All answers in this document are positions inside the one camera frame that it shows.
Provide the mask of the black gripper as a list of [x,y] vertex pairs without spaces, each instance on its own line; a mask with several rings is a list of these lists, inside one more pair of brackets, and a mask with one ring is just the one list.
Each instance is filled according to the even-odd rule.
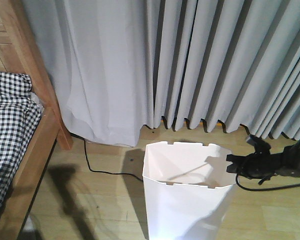
[[246,156],[228,154],[226,161],[231,162],[226,172],[248,179],[263,179],[271,176],[287,176],[284,157],[286,151],[274,154],[251,153]]

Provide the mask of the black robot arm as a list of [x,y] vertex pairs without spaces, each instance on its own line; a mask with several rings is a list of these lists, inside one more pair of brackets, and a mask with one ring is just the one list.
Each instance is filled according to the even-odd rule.
[[226,161],[231,162],[226,168],[228,173],[262,182],[277,175],[300,178],[300,140],[274,154],[270,153],[270,144],[260,137],[250,134],[246,142],[254,147],[255,152],[246,156],[227,155]]

